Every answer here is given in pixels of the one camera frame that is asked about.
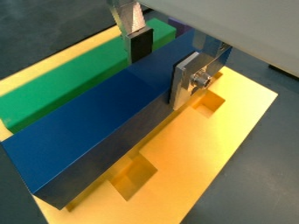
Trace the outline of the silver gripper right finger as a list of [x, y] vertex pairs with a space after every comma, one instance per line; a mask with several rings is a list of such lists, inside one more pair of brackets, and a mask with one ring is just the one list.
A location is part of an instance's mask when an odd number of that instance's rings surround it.
[[201, 31], [195, 31], [192, 46], [196, 48], [172, 69], [169, 105], [177, 110], [199, 89], [205, 89], [212, 77], [224, 67], [232, 46]]

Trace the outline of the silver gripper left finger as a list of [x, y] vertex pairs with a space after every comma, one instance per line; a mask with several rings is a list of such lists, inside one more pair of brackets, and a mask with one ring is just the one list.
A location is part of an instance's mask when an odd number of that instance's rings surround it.
[[107, 0], [128, 56], [128, 63], [137, 62], [152, 52], [153, 29], [145, 25], [140, 3], [136, 0]]

